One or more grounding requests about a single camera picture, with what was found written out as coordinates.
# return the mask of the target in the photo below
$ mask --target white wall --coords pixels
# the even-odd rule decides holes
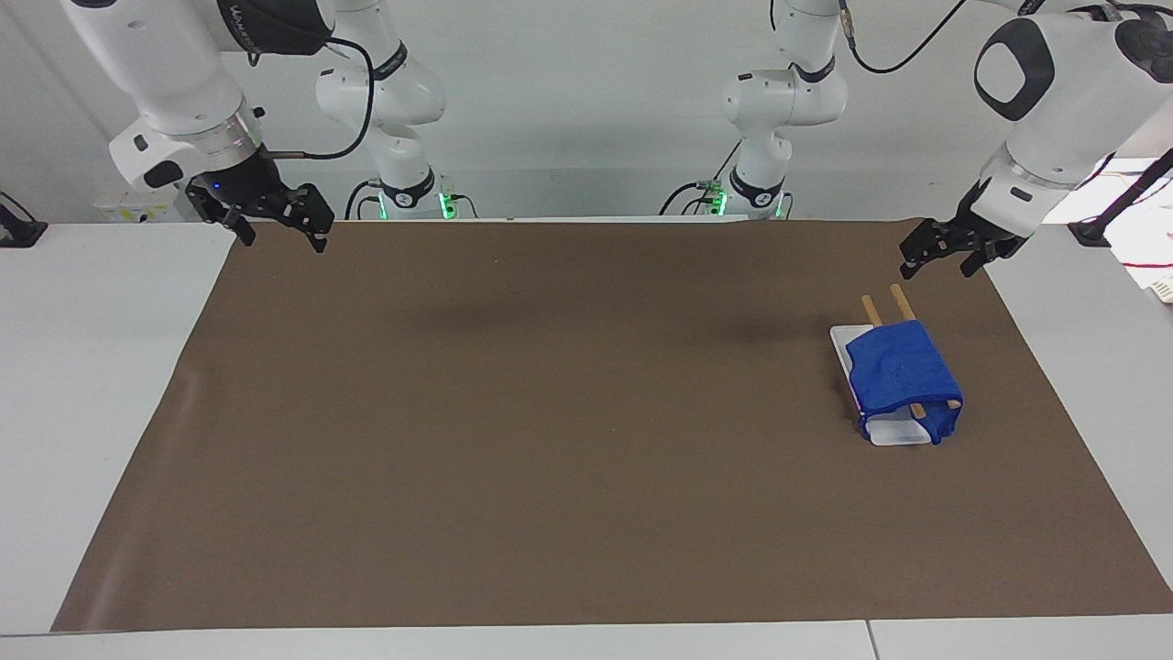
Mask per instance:
[[[96,192],[118,182],[102,142],[134,110],[56,1],[2,2],[18,22],[0,20],[0,185],[49,218],[89,218]],[[860,48],[887,63],[951,2],[856,5]],[[721,88],[738,73],[779,63],[767,8],[766,0],[394,4],[413,53],[449,89],[447,116],[421,129],[433,161],[476,197],[482,215],[496,216],[644,215],[678,184],[712,175],[737,140],[720,113]],[[971,4],[891,76],[862,73],[842,48],[853,94],[846,116],[789,132],[795,216],[949,215],[1009,130],[971,82],[978,49],[1009,18]],[[265,57],[252,69],[242,55],[225,55],[250,101],[269,110],[274,149],[335,149],[351,138],[313,97],[318,72],[335,61],[330,53]],[[1168,110],[1131,155],[1173,143]],[[45,169],[52,173],[21,173]],[[314,181],[337,205],[373,175],[361,152],[283,169],[289,183]]]

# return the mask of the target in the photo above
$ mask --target white table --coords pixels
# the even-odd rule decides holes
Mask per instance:
[[[203,225],[56,225],[34,250],[0,252],[0,634],[32,635],[0,639],[0,658],[870,660],[874,645],[883,660],[1173,656],[1173,617],[36,637],[52,625],[231,238]],[[1173,583],[1169,312],[1108,252],[1076,246],[1062,227],[1044,229],[991,274]]]

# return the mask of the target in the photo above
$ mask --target green led light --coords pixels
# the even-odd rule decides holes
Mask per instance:
[[[730,196],[726,191],[719,190],[713,199],[713,215],[725,215],[725,206],[728,205]]]
[[[778,200],[778,207],[774,209],[774,219],[789,219],[792,210],[794,210],[794,195],[782,192],[782,198]]]
[[[445,219],[452,219],[456,217],[456,206],[452,203],[452,196],[440,192],[440,211],[443,212]]]

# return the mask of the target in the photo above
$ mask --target blue fabric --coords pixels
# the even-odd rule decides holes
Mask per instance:
[[[914,403],[928,417],[917,422],[933,444],[954,435],[961,410],[949,402],[964,402],[961,387],[920,320],[884,325],[847,345],[852,356],[852,389],[860,402],[860,431],[869,441],[867,423]]]

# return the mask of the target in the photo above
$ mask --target black cable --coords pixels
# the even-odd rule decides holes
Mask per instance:
[[[1108,154],[1107,157],[1104,158],[1104,162],[1101,162],[1100,165],[1096,169],[1096,172],[1092,173],[1091,176],[1089,176],[1086,181],[1084,181],[1083,183],[1080,183],[1079,186],[1076,188],[1076,190],[1083,189],[1084,185],[1087,185],[1092,181],[1096,181],[1096,178],[1098,178],[1099,175],[1104,173],[1104,170],[1107,169],[1108,164],[1111,164],[1112,158],[1116,157],[1116,154],[1117,154],[1116,151],[1112,151],[1111,154]]]
[[[791,218],[791,211],[794,210],[794,193],[793,192],[782,192],[782,202],[785,202],[787,198],[791,199],[791,205],[786,206],[786,217],[784,217],[782,219],[789,219]]]
[[[371,185],[369,181],[364,181],[362,183],[359,183],[358,185],[354,186],[354,190],[351,192],[351,197],[346,199],[346,213],[343,216],[343,219],[351,219],[351,211],[354,210],[354,199],[358,199],[359,192],[361,192],[367,188],[374,188],[373,185]]]
[[[700,212],[700,206],[703,206],[705,204],[705,198],[704,197],[698,197],[698,198],[689,202],[687,204],[684,204],[684,210],[680,211],[680,215],[689,215],[689,206],[691,206],[692,204],[697,204],[697,210],[692,211],[692,215],[697,215],[697,213]]]
[[[362,120],[362,129],[359,130],[359,135],[354,138],[354,142],[351,142],[341,151],[334,151],[333,154],[304,154],[301,156],[311,161],[333,161],[353,154],[355,149],[362,145],[362,141],[366,140],[366,135],[371,130],[371,118],[374,116],[374,89],[377,83],[374,80],[374,61],[371,59],[371,53],[359,43],[337,36],[331,36],[326,42],[353,48],[362,55],[362,60],[367,66],[367,110],[366,117]]]
[[[1168,7],[1161,7],[1160,5],[1121,5],[1119,2],[1111,2],[1113,7],[1121,12],[1135,12],[1137,9],[1148,9],[1150,12],[1157,12],[1158,14],[1165,14],[1166,16],[1173,16],[1173,9]]]
[[[677,197],[679,197],[680,195],[683,195],[685,190],[699,189],[699,188],[700,188],[700,184],[696,183],[696,182],[693,182],[693,183],[685,183],[684,185],[677,188],[671,195],[667,196],[667,200],[664,202],[664,205],[660,206],[660,212],[657,213],[657,215],[664,215],[665,212],[667,212],[667,207],[670,205],[672,205],[672,202],[674,202]]]
[[[737,150],[741,148],[741,142],[744,142],[744,140],[738,140],[737,144],[733,145],[733,150],[730,151],[728,157],[725,158],[724,163],[721,163],[721,169],[717,170],[717,173],[713,175],[713,181],[719,182],[721,179],[721,175],[725,173],[725,168],[727,168],[730,163],[733,162],[733,156],[735,156]]]
[[[855,57],[855,61],[859,62],[860,66],[863,67],[865,70],[867,70],[869,73],[874,73],[874,74],[880,74],[880,75],[897,72],[897,70],[904,68],[906,64],[908,64],[909,62],[911,62],[913,60],[915,60],[916,56],[920,55],[921,52],[924,50],[924,48],[928,47],[928,45],[931,43],[933,40],[936,39],[938,34],[941,34],[941,30],[944,29],[944,27],[947,25],[949,25],[949,21],[951,21],[954,19],[954,16],[957,15],[957,12],[960,12],[961,8],[964,7],[967,2],[969,2],[969,0],[958,0],[957,5],[955,5],[954,8],[948,14],[945,14],[945,18],[942,19],[940,23],[937,23],[937,27],[934,28],[934,30],[931,33],[929,33],[929,35],[924,39],[924,41],[922,41],[921,45],[916,47],[916,50],[913,50],[911,54],[909,54],[899,64],[896,64],[894,67],[877,68],[877,67],[874,67],[874,66],[865,62],[863,57],[860,55],[860,52],[855,47],[855,36],[853,34],[854,29],[852,29],[850,27],[848,27],[848,29],[847,29],[847,33],[848,33],[847,34],[847,46],[850,48],[852,55]],[[843,13],[845,13],[845,16],[846,16],[845,18],[845,23],[847,23],[849,26],[850,25],[850,15],[852,14],[850,14],[850,11],[847,8],[847,0],[839,0],[839,6],[843,11]]]
[[[1079,223],[1080,236],[1093,240],[1103,238],[1108,225],[1112,224],[1112,222],[1114,222],[1120,213],[1137,205],[1141,200],[1141,196],[1150,188],[1155,185],[1158,181],[1168,175],[1171,170],[1173,170],[1173,149],[1165,151],[1165,155],[1157,158],[1153,164],[1148,165],[1144,173],[1141,173],[1140,177],[1137,178],[1137,181],[1133,182],[1133,184],[1130,185],[1123,195],[1117,197],[1116,200],[1099,215],[1099,217],[1092,222]],[[1164,190],[1166,185],[1167,183],[1161,185],[1160,190],[1157,190],[1157,192]],[[1151,199],[1157,192],[1145,197],[1145,200]]]
[[[287,27],[287,28],[290,28],[290,29],[292,29],[294,32],[299,32],[299,33],[301,33],[301,34],[304,34],[304,35],[306,35],[306,36],[308,36],[311,39],[319,39],[320,38],[320,35],[318,35],[318,34],[316,34],[313,32],[310,32],[310,30],[303,28],[301,26],[293,25],[293,23],[289,22],[287,20],[285,20],[285,19],[283,19],[280,16],[277,16],[274,14],[271,14],[271,13],[264,11],[260,7],[257,7],[256,5],[252,6],[252,11],[253,12],[258,12],[259,14],[262,14],[265,18],[267,18],[269,20],[279,22],[279,23],[284,25],[285,27]],[[367,110],[366,110],[366,118],[362,120],[362,128],[359,130],[359,136],[354,138],[354,142],[351,142],[351,144],[348,147],[346,147],[345,149],[343,149],[341,151],[335,151],[333,154],[310,154],[310,152],[306,152],[306,151],[280,151],[279,152],[280,155],[278,157],[284,157],[284,158],[306,158],[306,159],[311,159],[311,161],[333,161],[333,159],[338,159],[338,158],[341,158],[341,157],[345,157],[345,156],[348,156],[348,155],[353,154],[354,150],[358,149],[362,144],[362,141],[366,140],[367,131],[371,130],[371,120],[374,117],[374,89],[375,89],[375,79],[374,79],[374,76],[375,76],[375,72],[374,72],[374,60],[371,59],[369,50],[367,50],[366,48],[364,48],[361,43],[355,43],[353,41],[350,41],[347,39],[341,39],[341,38],[338,38],[338,36],[328,36],[328,38],[326,38],[325,42],[326,43],[333,43],[335,46],[345,46],[347,48],[353,48],[354,50],[358,50],[360,55],[362,55],[362,60],[366,62],[366,66],[367,66]]]
[[[29,222],[36,222],[36,216],[34,216],[33,213],[28,212],[28,209],[25,207],[25,204],[18,202],[15,198],[13,198],[12,195],[5,192],[4,190],[0,190],[0,197],[4,197],[5,199],[8,199],[13,204],[15,204],[16,207],[21,210],[21,212],[23,212],[25,215],[28,216]]]
[[[359,202],[359,216],[355,219],[362,219],[362,204],[365,204],[367,202],[374,202],[377,204],[380,203],[379,202],[379,197],[375,197],[373,195],[369,196],[369,197],[362,197],[362,200]]]
[[[466,202],[468,202],[468,205],[473,209],[473,217],[475,217],[476,219],[481,218],[481,213],[476,212],[476,202],[474,202],[472,197],[469,197],[468,195],[453,195],[452,198],[454,200],[465,199]]]
[[[1160,186],[1160,188],[1158,188],[1157,190],[1153,190],[1152,192],[1150,192],[1150,193],[1148,193],[1148,195],[1147,195],[1147,196],[1146,196],[1145,198],[1143,198],[1143,199],[1137,199],[1135,202],[1132,202],[1132,205],[1137,206],[1137,205],[1140,205],[1140,204],[1144,204],[1144,203],[1145,203],[1145,202],[1147,202],[1148,199],[1152,199],[1152,198],[1153,198],[1153,197],[1155,197],[1157,195],[1160,195],[1161,192],[1164,192],[1164,191],[1165,191],[1165,189],[1166,189],[1166,188],[1168,188],[1168,186],[1169,186],[1169,183],[1173,183],[1173,177],[1171,177],[1171,178],[1166,178],[1166,179],[1165,179],[1165,183],[1161,183],[1161,186]]]

